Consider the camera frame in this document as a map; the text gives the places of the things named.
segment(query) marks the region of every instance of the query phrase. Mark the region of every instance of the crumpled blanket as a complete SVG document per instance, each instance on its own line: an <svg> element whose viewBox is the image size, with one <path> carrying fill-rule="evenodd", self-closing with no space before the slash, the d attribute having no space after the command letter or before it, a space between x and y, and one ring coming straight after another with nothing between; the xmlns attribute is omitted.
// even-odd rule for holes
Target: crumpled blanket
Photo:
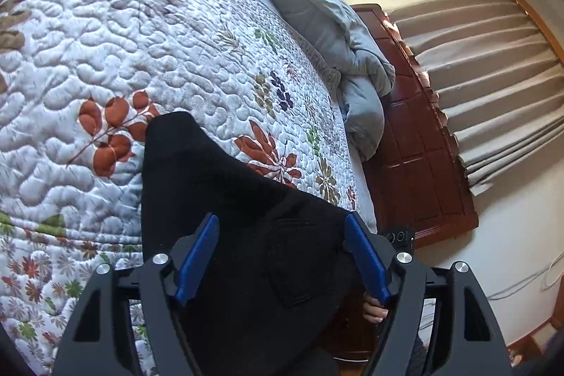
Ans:
<svg viewBox="0 0 564 376"><path fill-rule="evenodd" d="M363 159L368 159L384 131L379 96L394 84L394 67L368 29L343 0L271 0L282 17L341 73L339 105L345 129Z"/></svg>

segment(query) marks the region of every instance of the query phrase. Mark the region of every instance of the white quilt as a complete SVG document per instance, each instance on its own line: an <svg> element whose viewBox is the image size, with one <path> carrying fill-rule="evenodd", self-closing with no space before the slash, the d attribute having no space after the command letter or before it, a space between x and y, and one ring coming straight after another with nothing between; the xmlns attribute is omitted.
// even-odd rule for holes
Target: white quilt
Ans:
<svg viewBox="0 0 564 376"><path fill-rule="evenodd" d="M142 262L153 117L187 110L257 173L362 211L338 75L266 3L0 1L0 321L37 374L95 267ZM131 316L152 374L140 304Z"/></svg>

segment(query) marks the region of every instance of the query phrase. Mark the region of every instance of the floral quilt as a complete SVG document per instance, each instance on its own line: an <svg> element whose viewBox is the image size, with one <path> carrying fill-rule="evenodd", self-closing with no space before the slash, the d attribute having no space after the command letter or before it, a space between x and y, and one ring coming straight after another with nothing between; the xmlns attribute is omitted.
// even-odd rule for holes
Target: floral quilt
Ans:
<svg viewBox="0 0 564 376"><path fill-rule="evenodd" d="M256 173L358 210L337 85L259 0L0 0L0 321L30 367L50 374L97 265L142 262L160 114L189 111ZM131 317L154 374L140 304Z"/></svg>

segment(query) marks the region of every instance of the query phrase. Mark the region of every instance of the curtain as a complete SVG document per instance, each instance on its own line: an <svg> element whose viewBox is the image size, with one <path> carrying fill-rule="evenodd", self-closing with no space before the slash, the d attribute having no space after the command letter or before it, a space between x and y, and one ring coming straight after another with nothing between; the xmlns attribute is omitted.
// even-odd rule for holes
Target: curtain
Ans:
<svg viewBox="0 0 564 376"><path fill-rule="evenodd" d="M429 73L474 195L564 132L562 64L514 0L432 0L389 17Z"/></svg>

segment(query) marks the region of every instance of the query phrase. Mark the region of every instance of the silver bolt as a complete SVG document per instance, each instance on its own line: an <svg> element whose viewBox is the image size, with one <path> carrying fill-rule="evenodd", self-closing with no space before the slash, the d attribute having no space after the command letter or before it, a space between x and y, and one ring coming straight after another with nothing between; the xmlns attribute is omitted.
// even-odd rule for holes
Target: silver bolt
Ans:
<svg viewBox="0 0 564 376"><path fill-rule="evenodd" d="M168 262L168 255L166 254L157 254L153 257L153 263L156 265L164 265Z"/></svg>
<svg viewBox="0 0 564 376"><path fill-rule="evenodd" d="M106 275L109 273L109 269L110 269L110 265L108 265L107 263L102 263L101 265L98 265L98 268L96 268L96 272L99 275Z"/></svg>
<svg viewBox="0 0 564 376"><path fill-rule="evenodd" d="M457 261L455 264L456 271L459 273L467 273L468 272L468 265L463 261Z"/></svg>
<svg viewBox="0 0 564 376"><path fill-rule="evenodd" d="M400 263L411 263L411 260L413 260L413 257L411 257L411 255L407 252L399 252L399 254L396 255L396 258Z"/></svg>

